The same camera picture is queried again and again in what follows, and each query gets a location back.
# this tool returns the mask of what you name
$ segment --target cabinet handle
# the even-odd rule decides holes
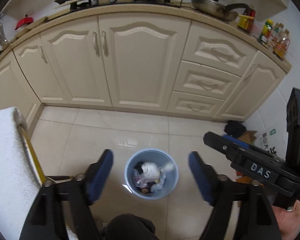
[[[217,88],[218,84],[207,85],[202,82],[202,80],[197,80],[197,84],[205,90],[211,91],[212,89]]]
[[[201,111],[205,108],[204,106],[200,106],[199,108],[195,108],[191,104],[187,104],[187,106],[188,106],[188,108],[190,108],[192,111],[195,111],[195,112],[199,112],[199,111]]]
[[[218,49],[215,48],[215,47],[212,47],[211,50],[214,51],[214,52],[217,52],[217,53],[219,53],[219,54],[222,54],[222,55],[224,55],[224,56],[226,56],[226,57],[234,58],[234,55],[233,55],[233,54],[226,54],[226,53],[224,53],[224,52],[218,50]],[[216,55],[216,57],[217,57],[220,61],[222,61],[222,62],[227,62],[226,59],[223,59],[223,58],[219,57],[218,55]]]
[[[102,31],[101,32],[101,42],[102,42],[102,48],[103,48],[103,54],[105,56],[108,56],[108,47],[107,47],[107,40],[106,40],[106,32]]]
[[[99,52],[99,47],[98,47],[97,33],[93,32],[92,35],[93,35],[93,47],[94,47],[94,50],[96,52],[97,57],[100,57],[100,52]]]
[[[244,82],[246,82],[246,81],[252,76],[252,74],[253,74],[254,71],[255,71],[256,66],[257,66],[256,63],[253,63],[253,64],[252,64],[250,73],[243,79]]]
[[[47,61],[47,59],[46,59],[46,56],[45,56],[44,53],[43,53],[43,48],[42,48],[42,46],[40,45],[39,47],[40,47],[40,54],[41,54],[42,59],[44,60],[45,63],[48,64],[48,61]]]

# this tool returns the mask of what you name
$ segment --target human hand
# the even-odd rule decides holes
[[[291,212],[271,206],[277,219],[282,240],[293,240],[300,227],[300,201],[296,201]]]

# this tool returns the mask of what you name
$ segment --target cabinet panel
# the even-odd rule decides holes
[[[99,16],[114,106],[165,111],[190,20],[150,13]]]
[[[97,17],[41,33],[50,64],[70,103],[111,106],[98,33]]]
[[[214,118],[247,120],[284,76],[285,72],[274,61],[258,51],[238,86]]]
[[[183,59],[242,76],[256,51],[234,35],[193,21]]]
[[[30,125],[40,104],[11,51],[0,61],[0,109],[17,107]]]
[[[226,99],[239,80],[222,70],[182,60],[173,90]]]
[[[36,35],[13,49],[29,84],[43,103],[68,103]]]
[[[173,91],[167,112],[213,117],[223,100]]]

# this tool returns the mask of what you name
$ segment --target white fabric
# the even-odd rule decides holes
[[[28,164],[18,132],[26,121],[15,108],[0,110],[0,232],[6,240],[18,240],[39,185]],[[77,237],[68,230],[69,239]]]

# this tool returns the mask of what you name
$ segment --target countertop edge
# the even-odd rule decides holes
[[[270,59],[272,59],[275,63],[277,63],[286,73],[288,73],[291,69],[291,64],[287,60],[280,60],[276,55],[271,53],[267,48],[258,43],[253,37],[248,36],[247,34],[241,32],[240,30],[234,28],[228,23],[222,22],[218,19],[212,18],[208,15],[201,14],[196,11],[192,11],[190,9],[185,8],[177,8],[171,6],[163,6],[163,5],[154,5],[154,4],[115,4],[115,5],[104,5],[100,7],[88,8],[85,10],[80,10],[77,12],[69,13],[58,18],[55,18],[49,22],[43,23],[34,29],[28,31],[23,36],[15,40],[11,43],[1,54],[0,60],[7,55],[13,48],[24,42],[25,40],[31,38],[32,36],[39,34],[51,27],[59,25],[64,22],[68,22],[71,20],[89,17],[89,16],[97,16],[100,14],[107,13],[121,13],[121,12],[146,12],[146,13],[160,13],[171,16],[177,16],[182,18],[188,18],[194,21],[198,21],[201,23],[205,23],[211,25],[215,28],[228,32],[241,40],[249,43],[256,49],[260,50],[262,53],[267,55]]]

